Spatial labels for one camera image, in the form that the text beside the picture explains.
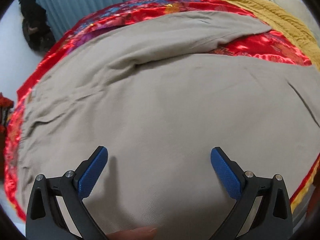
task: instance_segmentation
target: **yellow fabric trim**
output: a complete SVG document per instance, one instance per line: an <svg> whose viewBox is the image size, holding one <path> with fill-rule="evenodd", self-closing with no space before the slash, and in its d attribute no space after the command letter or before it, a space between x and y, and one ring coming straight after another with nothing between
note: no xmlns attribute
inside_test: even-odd
<svg viewBox="0 0 320 240"><path fill-rule="evenodd" d="M320 48L305 24L268 0L224 0L251 11L258 19L281 32L297 46L320 71Z"/></svg>
<svg viewBox="0 0 320 240"><path fill-rule="evenodd" d="M311 184L313 183L313 180L315 178L315 175L318 171L318 167L319 167L319 162L320 160L318 160L314 170L312 171L312 174L310 176L310 178L308 179L308 181L306 182L305 186L303 187L302 190L300 190L300 192L298 193L298 195L296 196L296 198L292 201L291 203L291 212L293 213L294 210L296 209L296 207L301 203L303 197L306 195L306 193L308 192Z"/></svg>

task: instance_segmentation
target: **red satin fabric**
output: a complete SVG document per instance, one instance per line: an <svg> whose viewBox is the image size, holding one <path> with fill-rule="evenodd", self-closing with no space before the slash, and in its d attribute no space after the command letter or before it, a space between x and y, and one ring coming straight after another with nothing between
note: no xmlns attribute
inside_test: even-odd
<svg viewBox="0 0 320 240"><path fill-rule="evenodd" d="M62 58L98 35L165 14L193 10L225 11L255 17L250 11L222 0L131 0L107 7L81 19L46 54L36 70L18 89L17 108L7 129L8 136L4 149L4 186L6 195L20 218L26 219L24 211L15 198L18 183L18 148L25 104L30 100L29 95L33 86ZM268 61L301 66L311 65L308 57L292 45L280 32L274 30L237 39L229 44L220 45L217 49L208 53L257 57Z"/></svg>

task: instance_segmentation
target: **blue gripper pad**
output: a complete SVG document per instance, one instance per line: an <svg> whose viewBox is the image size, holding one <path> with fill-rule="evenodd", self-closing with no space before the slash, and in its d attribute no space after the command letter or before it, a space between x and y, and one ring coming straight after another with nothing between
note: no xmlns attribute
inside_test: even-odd
<svg viewBox="0 0 320 240"><path fill-rule="evenodd" d="M89 197L94 185L96 184L103 168L108 161L108 150L102 147L100 152L94 158L90 166L84 172L78 182L78 196L80 199Z"/></svg>
<svg viewBox="0 0 320 240"><path fill-rule="evenodd" d="M240 200L242 194L241 183L215 148L211 151L211 164L229 196L237 201Z"/></svg>

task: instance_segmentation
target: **yellow blanket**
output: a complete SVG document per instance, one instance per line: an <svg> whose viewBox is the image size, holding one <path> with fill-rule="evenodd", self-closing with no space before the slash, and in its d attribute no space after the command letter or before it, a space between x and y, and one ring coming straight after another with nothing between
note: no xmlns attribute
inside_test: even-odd
<svg viewBox="0 0 320 240"><path fill-rule="evenodd" d="M257 18L281 32L297 46L320 71L320 48L305 24L268 0L224 0L251 11Z"/></svg>

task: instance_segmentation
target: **wall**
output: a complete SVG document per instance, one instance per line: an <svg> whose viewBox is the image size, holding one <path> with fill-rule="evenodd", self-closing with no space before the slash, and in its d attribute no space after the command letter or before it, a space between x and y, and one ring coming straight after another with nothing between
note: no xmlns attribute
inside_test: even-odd
<svg viewBox="0 0 320 240"><path fill-rule="evenodd" d="M15 0L0 20L0 92L15 102L16 90L42 59L29 48L21 23L19 3Z"/></svg>

